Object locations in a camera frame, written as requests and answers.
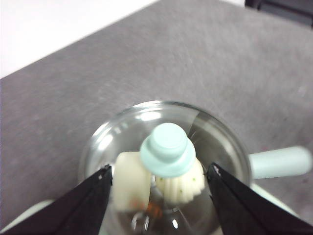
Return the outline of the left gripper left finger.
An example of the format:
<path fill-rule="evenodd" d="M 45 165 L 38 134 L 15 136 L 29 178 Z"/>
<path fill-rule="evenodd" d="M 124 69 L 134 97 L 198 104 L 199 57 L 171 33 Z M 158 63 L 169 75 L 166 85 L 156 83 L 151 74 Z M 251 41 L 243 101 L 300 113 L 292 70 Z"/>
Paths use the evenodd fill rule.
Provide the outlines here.
<path fill-rule="evenodd" d="M 97 235 L 112 186 L 106 165 L 72 190 L 31 215 L 16 219 L 2 235 Z"/>

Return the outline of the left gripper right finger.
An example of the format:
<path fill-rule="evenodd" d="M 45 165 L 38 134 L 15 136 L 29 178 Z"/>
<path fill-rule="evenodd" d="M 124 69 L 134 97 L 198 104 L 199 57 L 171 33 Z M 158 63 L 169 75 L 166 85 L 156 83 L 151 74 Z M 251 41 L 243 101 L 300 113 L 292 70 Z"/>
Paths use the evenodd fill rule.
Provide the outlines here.
<path fill-rule="evenodd" d="M 207 171 L 211 199 L 225 235 L 311 235 L 312 225 L 254 192 L 221 166 Z"/>

